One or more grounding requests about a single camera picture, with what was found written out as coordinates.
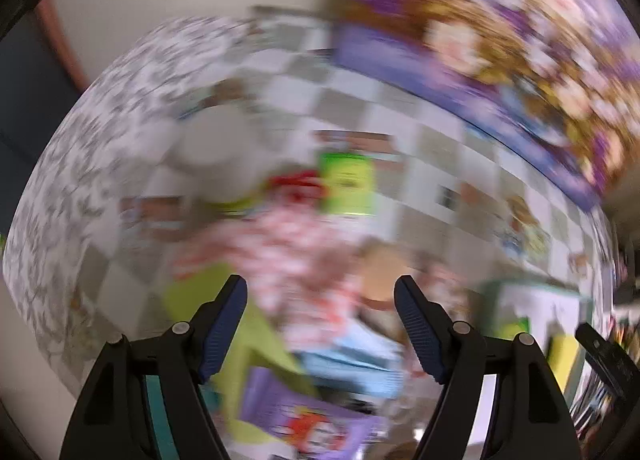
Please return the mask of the pink white striped towel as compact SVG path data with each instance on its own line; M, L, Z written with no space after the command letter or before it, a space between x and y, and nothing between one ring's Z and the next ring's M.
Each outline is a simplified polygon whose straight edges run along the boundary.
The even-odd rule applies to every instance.
M211 224L180 246L171 272L186 279L217 264L246 280L253 303L291 352L330 346L355 318L357 241L341 220L309 206L276 204Z

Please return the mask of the flower painting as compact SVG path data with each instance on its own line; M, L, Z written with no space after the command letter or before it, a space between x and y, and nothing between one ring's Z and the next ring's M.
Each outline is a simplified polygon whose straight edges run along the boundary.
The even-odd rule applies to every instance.
M638 0L344 0L334 59L474 124L584 210L638 156Z

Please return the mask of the purple cartoon wipes packet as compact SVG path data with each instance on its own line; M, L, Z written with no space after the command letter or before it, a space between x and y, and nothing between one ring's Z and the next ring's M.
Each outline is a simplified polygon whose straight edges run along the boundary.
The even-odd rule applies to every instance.
M386 430L384 418L300 394L264 367L250 369L239 418L303 459L352 459Z

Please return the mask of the lime green cloth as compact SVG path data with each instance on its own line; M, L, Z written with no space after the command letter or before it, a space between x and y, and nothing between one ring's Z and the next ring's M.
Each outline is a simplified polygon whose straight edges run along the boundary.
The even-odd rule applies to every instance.
M216 263L175 280L162 294L170 318L174 321L191 319L202 304L216 298L232 274L229 265ZM266 432L239 419L246 378L253 367L270 369L283 384L300 394L317 393L310 377L285 348L271 322L253 301L248 301L224 363L212 377L212 384L221 397L224 428L235 443L273 443L275 439Z

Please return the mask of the red white knot toy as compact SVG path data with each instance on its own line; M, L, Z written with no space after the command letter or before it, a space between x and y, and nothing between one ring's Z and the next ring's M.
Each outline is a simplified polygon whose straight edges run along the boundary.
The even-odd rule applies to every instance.
M324 188L316 170L273 176L268 182L268 190L274 198L288 203L311 204L324 196Z

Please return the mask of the teal shallow box tray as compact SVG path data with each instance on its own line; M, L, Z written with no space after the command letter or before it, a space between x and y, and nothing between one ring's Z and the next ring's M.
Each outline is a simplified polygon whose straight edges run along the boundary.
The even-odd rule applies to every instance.
M575 338L577 327L592 319L591 298L542 281L492 280L482 284L480 294L483 301L477 321L485 334L510 340L526 331L547 359L552 336L569 334ZM585 353L579 347L570 380L562 392L569 404L577 392L584 361Z

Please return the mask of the teal toy box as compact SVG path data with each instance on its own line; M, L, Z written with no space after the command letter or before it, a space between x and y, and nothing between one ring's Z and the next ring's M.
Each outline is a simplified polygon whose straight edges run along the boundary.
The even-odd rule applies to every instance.
M145 385L148 392L152 427L160 458L162 460L178 460L178 451L172 439L162 390L160 389L160 378L158 376L146 376Z

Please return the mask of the light blue face mask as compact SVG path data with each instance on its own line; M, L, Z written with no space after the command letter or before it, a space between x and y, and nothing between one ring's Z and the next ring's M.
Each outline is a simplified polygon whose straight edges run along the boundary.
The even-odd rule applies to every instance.
M404 347L352 320L328 348L296 354L320 388L376 398L394 398L404 383Z

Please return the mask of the white green pill bottle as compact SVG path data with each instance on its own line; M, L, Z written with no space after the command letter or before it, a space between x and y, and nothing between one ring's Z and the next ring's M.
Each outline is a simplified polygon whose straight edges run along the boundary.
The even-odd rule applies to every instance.
M251 196L264 172L256 131L237 102L188 116L181 122L180 138L172 153L196 178L203 199L213 204Z

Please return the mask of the yellow sponge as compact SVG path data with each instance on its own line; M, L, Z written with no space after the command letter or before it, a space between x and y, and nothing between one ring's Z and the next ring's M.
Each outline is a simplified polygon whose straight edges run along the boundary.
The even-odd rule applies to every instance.
M562 392L570 380L579 344L574 336L557 334L552 336L548 348L548 364Z

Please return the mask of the green tissue packet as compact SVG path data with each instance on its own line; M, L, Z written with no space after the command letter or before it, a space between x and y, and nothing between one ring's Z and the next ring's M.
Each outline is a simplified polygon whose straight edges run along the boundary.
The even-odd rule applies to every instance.
M371 215L375 172L364 154L325 152L319 159L321 209L332 215Z

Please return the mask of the round beige makeup puff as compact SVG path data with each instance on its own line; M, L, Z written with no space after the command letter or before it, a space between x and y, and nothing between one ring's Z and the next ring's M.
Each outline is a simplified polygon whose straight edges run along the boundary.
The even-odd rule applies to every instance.
M406 249L380 240L370 240L361 249L360 303L371 310L390 310L398 278L414 272L413 255Z

